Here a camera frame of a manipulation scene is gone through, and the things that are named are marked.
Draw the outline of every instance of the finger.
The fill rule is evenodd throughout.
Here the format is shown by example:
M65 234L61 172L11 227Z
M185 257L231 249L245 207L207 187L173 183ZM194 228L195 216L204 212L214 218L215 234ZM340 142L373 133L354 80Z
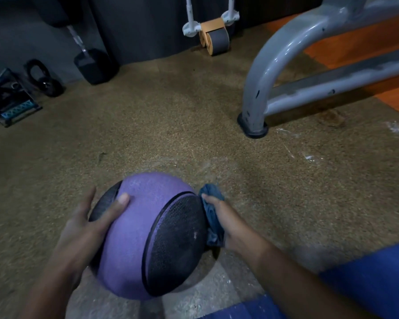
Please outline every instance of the finger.
M96 187L92 187L84 194L84 197L81 199L81 201L78 203L77 207L75 208L74 211L75 217L87 219L87 215L90 211L95 193L96 193Z
M101 230L108 230L109 226L116 220L127 208L130 196L127 193L122 193L111 206L106 210L101 218L96 220L94 224Z
M221 200L219 198L216 198L214 196L209 196L206 195L205 193L203 193L201 195L201 197L209 204L213 204L214 206L216 206L217 204L219 204L221 202Z

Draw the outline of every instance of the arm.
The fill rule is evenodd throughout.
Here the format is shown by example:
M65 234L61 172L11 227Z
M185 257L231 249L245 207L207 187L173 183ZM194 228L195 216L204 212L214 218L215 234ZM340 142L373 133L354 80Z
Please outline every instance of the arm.
M67 222L39 279L32 287L19 319L63 319L69 298L81 280L81 274L95 256L112 222L122 214L130 197L122 194L103 216L88 222L92 189Z
M375 318L336 294L319 278L260 236L226 202L203 195L216 208L225 247L238 253L281 310L292 319Z

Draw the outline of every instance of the orange mat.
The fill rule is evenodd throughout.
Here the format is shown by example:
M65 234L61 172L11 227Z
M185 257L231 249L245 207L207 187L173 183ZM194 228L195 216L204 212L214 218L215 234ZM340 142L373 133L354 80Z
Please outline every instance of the orange mat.
M264 26L276 32L294 17L282 18ZM334 69L396 49L399 49L399 18L320 40L304 52L329 69ZM399 111L399 76L364 88Z

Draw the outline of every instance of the ball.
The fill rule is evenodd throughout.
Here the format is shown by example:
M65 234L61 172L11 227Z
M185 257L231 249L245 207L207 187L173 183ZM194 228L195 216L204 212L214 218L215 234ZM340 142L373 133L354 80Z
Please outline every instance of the ball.
M90 267L117 296L148 300L180 286L205 250L207 220L201 198L177 177L139 173L112 186L97 202L97 220L122 193L131 196Z

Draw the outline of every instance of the hand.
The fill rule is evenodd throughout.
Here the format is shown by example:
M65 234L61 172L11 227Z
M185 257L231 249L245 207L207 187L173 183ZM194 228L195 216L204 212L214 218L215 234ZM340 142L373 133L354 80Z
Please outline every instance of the hand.
M122 214L130 200L129 195L123 193L100 219L89 222L88 214L95 193L96 188L92 188L78 204L73 216L66 223L45 269L45 274L60 270L69 271L69 275L74 279L74 289L80 283L84 269L101 247L110 225Z
M217 218L225 230L225 248L240 252L244 246L244 239L254 230L242 219L237 211L227 202L203 193L202 198L214 205Z

